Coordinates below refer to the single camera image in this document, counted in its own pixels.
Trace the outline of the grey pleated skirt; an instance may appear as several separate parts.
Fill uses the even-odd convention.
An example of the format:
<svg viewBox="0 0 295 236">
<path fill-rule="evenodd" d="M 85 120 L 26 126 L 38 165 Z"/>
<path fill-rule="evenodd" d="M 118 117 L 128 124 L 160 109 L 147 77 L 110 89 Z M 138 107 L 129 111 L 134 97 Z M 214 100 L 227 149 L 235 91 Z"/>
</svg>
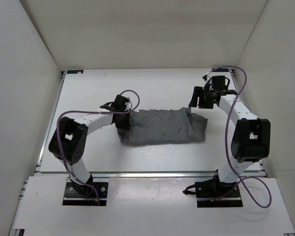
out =
<svg viewBox="0 0 295 236">
<path fill-rule="evenodd" d="M 139 110 L 130 115 L 130 129 L 118 129 L 120 142 L 130 147 L 201 143 L 208 119 L 191 108 Z"/>
</svg>

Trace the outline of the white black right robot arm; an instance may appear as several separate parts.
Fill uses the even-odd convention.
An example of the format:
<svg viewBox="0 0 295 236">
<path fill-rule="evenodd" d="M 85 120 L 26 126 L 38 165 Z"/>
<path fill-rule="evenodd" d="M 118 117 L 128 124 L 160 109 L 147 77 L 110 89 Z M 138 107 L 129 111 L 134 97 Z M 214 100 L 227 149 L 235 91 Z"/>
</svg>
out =
<svg viewBox="0 0 295 236">
<path fill-rule="evenodd" d="M 233 187 L 239 175 L 248 167 L 268 157 L 271 124 L 253 114 L 240 100 L 239 94 L 229 89 L 231 83 L 226 76 L 204 75 L 204 85 L 194 87 L 190 107 L 213 109 L 217 106 L 227 114 L 226 130 L 229 124 L 235 126 L 232 141 L 225 144 L 227 163 L 216 171 L 211 193 L 222 197 Z"/>
</svg>

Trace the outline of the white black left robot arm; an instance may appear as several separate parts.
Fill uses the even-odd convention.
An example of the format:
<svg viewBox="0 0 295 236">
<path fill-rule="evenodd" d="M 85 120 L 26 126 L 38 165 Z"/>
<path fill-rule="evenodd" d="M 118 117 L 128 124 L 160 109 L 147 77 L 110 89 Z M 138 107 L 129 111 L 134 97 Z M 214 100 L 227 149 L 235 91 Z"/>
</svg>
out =
<svg viewBox="0 0 295 236">
<path fill-rule="evenodd" d="M 48 150 L 64 165 L 75 191 L 82 197 L 91 195 L 99 201 L 98 188 L 82 159 L 87 136 L 112 124 L 121 131 L 130 130 L 131 111 L 130 98 L 120 93 L 95 112 L 81 111 L 84 116 L 73 119 L 66 116 L 70 113 L 67 111 L 58 118 Z"/>
</svg>

